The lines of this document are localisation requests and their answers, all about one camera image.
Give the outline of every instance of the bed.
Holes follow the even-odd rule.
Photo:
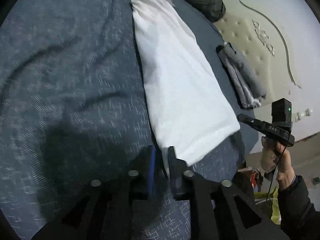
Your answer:
[[[217,28],[184,0],[173,3],[235,113],[254,116],[240,109],[215,52]],[[130,0],[18,0],[0,28],[0,66],[0,208],[31,239],[85,183],[117,177],[156,143]],[[231,179],[257,140],[241,124],[193,169]],[[167,187],[160,195],[151,208],[133,203],[132,239],[190,237],[188,202],[175,202]]]
[[[319,76],[316,51],[320,43],[314,36],[320,30],[318,1],[223,1],[226,14],[214,24],[226,41],[243,52],[267,89],[262,107],[254,110],[255,117],[271,122],[271,103],[286,98],[292,103],[296,141],[318,133],[319,102],[314,97],[319,93],[314,85]],[[252,153],[261,151],[258,141]]]

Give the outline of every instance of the tufted headboard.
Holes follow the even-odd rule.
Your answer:
[[[242,51],[267,89],[267,97],[261,105],[290,95],[289,82],[300,87],[290,40],[281,25],[271,20],[261,8],[255,8],[243,0],[223,2],[226,13],[214,25],[226,42]]]

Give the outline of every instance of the blue strip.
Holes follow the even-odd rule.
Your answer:
[[[150,165],[149,165],[149,174],[148,174],[148,194],[151,195],[153,192],[153,184],[155,180],[155,166],[156,166],[156,148],[152,146],[151,156],[150,156]]]

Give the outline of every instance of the hand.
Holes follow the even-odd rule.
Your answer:
[[[277,150],[282,154],[284,146],[280,142],[274,142],[271,139],[262,137],[262,146],[264,150],[274,151]],[[279,189],[284,190],[289,187],[294,179],[294,170],[291,165],[290,152],[286,149],[282,155],[281,162],[278,165],[277,181],[279,183]]]
[[[280,152],[280,154],[282,154],[284,146],[280,142],[276,142],[276,149],[278,152]],[[285,149],[281,161],[279,163],[279,170],[277,176],[279,189],[284,190],[287,187],[289,187],[292,184],[294,177],[295,174],[291,165],[290,152],[287,149]]]

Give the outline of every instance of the gray blanket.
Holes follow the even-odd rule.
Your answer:
[[[212,53],[220,34],[184,0],[173,3],[239,114]],[[0,66],[0,207],[25,240],[85,183],[115,178],[153,143],[130,0],[19,0],[0,28]],[[241,127],[194,169],[232,178],[258,139]],[[133,204],[132,239],[188,239],[188,202],[175,202],[166,187],[159,195]]]

